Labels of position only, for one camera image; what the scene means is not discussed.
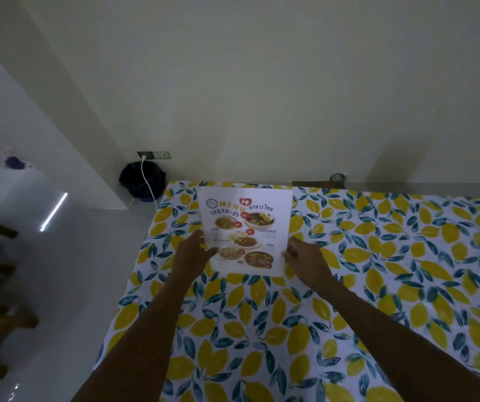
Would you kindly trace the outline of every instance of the glossy white floor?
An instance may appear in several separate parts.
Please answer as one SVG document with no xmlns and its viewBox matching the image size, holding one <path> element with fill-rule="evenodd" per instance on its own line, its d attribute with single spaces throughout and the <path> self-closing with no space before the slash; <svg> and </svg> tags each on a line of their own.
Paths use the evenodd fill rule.
<svg viewBox="0 0 480 402">
<path fill-rule="evenodd" d="M 47 229 L 40 226 L 62 192 L 35 169 L 0 205 L 0 222 L 17 229 L 0 240 L 15 262 L 4 291 L 40 319 L 32 330 L 14 331 L 0 350 L 9 373 L 0 381 L 0 402 L 68 402 L 88 377 L 116 302 L 154 217 L 154 204 L 129 210 L 89 210 L 70 196 Z"/>
</svg>

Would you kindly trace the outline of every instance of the power cord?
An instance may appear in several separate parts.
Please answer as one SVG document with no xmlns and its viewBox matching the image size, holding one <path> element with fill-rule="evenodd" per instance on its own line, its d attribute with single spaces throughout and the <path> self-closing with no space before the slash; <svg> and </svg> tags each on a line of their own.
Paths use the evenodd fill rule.
<svg viewBox="0 0 480 402">
<path fill-rule="evenodd" d="M 156 199 L 154 198 L 154 193 L 152 192 L 152 189 L 150 189 L 149 182 L 147 182 L 147 178 L 145 177 L 145 172 L 143 172 L 143 162 L 145 162 L 146 160 L 147 160 L 146 155 L 141 156 L 141 175 L 143 175 L 143 179 L 145 180 L 145 183 L 147 183 L 147 186 L 149 186 L 150 195 L 152 196 L 152 199 L 154 200 L 154 206 L 156 207 L 156 213 L 158 213 L 158 204 L 156 203 Z"/>
</svg>

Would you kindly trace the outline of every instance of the black trash bin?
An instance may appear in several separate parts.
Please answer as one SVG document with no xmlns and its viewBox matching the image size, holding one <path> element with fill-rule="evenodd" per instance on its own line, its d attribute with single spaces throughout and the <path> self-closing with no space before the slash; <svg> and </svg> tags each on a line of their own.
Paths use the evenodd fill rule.
<svg viewBox="0 0 480 402">
<path fill-rule="evenodd" d="M 154 197 L 158 199 L 165 189 L 165 172 L 160 167 L 151 161 L 143 162 L 143 172 Z M 152 195 L 149 191 L 149 186 L 145 183 L 145 179 L 141 174 L 141 162 L 129 163 L 119 176 L 119 182 L 123 185 L 136 199 L 141 199 L 143 202 L 153 202 Z"/>
</svg>

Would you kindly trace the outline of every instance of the laminated menu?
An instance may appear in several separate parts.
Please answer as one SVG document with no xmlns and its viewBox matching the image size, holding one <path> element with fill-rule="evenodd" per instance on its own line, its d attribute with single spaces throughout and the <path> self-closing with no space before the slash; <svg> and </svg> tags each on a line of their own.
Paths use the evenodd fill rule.
<svg viewBox="0 0 480 402">
<path fill-rule="evenodd" d="M 292 190 L 197 189 L 204 239 L 219 252 L 210 259 L 218 272 L 284 275 Z"/>
</svg>

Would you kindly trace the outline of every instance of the circular logo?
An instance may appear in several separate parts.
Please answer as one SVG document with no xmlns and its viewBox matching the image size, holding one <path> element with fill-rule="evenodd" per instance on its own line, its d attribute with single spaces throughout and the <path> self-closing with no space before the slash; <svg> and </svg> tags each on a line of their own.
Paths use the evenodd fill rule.
<svg viewBox="0 0 480 402">
<path fill-rule="evenodd" d="M 208 199 L 207 206 L 211 209 L 215 209 L 217 207 L 217 202 L 214 199 Z"/>
</svg>

